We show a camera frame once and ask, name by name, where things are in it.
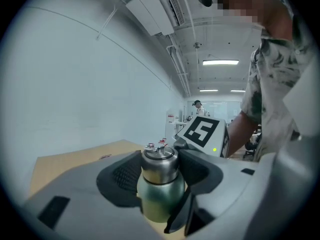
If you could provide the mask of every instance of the white wall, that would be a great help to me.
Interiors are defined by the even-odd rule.
[[[2,43],[0,166],[18,204],[37,157],[160,140],[183,110],[169,56],[124,6],[96,40],[116,1],[30,0]]]

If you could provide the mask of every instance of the metal bottle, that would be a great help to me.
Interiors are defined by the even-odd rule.
[[[141,168],[137,192],[143,214],[153,222],[165,223],[185,192],[178,152],[164,142],[158,147],[149,143],[142,153]]]

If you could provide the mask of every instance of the chair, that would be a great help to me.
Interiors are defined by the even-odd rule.
[[[250,140],[248,140],[248,142],[244,145],[246,151],[245,154],[243,155],[243,158],[247,157],[247,156],[254,156],[257,146],[259,144],[259,141],[261,139],[262,133],[256,138],[255,143],[251,143]]]

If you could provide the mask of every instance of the ceiling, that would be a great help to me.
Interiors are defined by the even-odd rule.
[[[187,0],[194,22],[198,51],[197,69],[195,39],[184,0],[178,0],[185,24],[175,28],[174,38],[180,43],[189,72],[191,95],[199,89],[218,89],[219,94],[246,88],[250,56],[260,44],[261,27],[250,18],[233,16],[233,12],[220,10],[217,4],[205,7],[198,0]],[[206,65],[203,60],[239,60],[238,65]]]

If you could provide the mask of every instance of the air vent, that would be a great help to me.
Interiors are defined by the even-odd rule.
[[[180,8],[180,5],[179,5],[179,2],[178,0],[169,0],[170,3],[171,3],[171,7],[174,11],[174,14],[177,18],[177,21],[178,21],[178,24],[179,26],[182,25],[183,23],[185,23],[185,18],[184,18],[184,15],[181,11],[181,8]]]

